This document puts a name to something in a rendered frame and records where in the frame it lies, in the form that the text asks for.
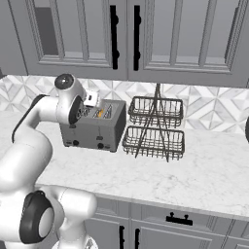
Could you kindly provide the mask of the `bread slice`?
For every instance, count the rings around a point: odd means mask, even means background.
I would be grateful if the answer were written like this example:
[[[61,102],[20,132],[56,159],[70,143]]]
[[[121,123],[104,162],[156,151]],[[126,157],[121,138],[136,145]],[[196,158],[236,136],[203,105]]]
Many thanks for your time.
[[[94,113],[96,119],[110,119],[112,117],[112,105],[107,104],[102,106],[100,109],[97,109]]]

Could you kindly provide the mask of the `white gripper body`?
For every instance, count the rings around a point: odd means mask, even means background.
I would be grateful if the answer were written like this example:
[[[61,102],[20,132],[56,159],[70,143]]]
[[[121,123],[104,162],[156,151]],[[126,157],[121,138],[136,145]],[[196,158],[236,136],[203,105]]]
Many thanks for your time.
[[[98,106],[99,106],[99,100],[100,100],[99,93],[93,91],[93,92],[91,93],[91,104],[92,104],[94,107],[98,107]]]

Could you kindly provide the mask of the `grey narrow drawer front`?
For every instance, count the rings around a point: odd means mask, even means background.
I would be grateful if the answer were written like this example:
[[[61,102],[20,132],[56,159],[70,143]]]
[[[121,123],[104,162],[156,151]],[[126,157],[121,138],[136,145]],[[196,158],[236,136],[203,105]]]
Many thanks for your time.
[[[128,219],[130,203],[122,200],[99,197],[95,215],[111,216]]]

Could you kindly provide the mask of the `grey wall cupboard door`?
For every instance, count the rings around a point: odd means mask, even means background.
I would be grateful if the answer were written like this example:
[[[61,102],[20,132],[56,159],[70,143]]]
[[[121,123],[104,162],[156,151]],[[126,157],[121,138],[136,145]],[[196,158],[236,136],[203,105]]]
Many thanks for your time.
[[[27,75],[127,78],[126,0],[8,0]],[[118,69],[113,69],[110,6],[116,6]]]
[[[138,71],[134,5],[141,17]],[[128,0],[127,23],[131,81],[247,87],[249,0]]]

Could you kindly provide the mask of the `dark round object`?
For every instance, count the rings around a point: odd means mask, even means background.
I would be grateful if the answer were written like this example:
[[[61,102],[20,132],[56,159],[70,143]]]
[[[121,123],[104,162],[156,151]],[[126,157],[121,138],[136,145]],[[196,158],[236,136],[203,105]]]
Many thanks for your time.
[[[245,122],[244,134],[247,142],[249,143],[249,116]]]

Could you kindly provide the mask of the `grey metal toaster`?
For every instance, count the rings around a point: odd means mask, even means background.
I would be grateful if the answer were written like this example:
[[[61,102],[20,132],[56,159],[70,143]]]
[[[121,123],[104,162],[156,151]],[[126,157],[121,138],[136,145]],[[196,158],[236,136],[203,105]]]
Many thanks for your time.
[[[112,105],[110,119],[96,119],[93,115],[102,106]],[[123,100],[103,99],[100,107],[86,107],[83,116],[75,124],[61,124],[60,132],[65,147],[80,147],[115,153],[126,126],[126,104]],[[97,144],[104,144],[98,149]]]

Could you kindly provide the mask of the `grey cupboard side panel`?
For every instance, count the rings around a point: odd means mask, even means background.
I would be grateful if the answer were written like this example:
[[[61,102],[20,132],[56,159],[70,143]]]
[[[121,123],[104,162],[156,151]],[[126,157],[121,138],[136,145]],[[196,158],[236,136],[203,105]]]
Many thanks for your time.
[[[27,75],[8,0],[0,0],[0,70],[3,75]]]

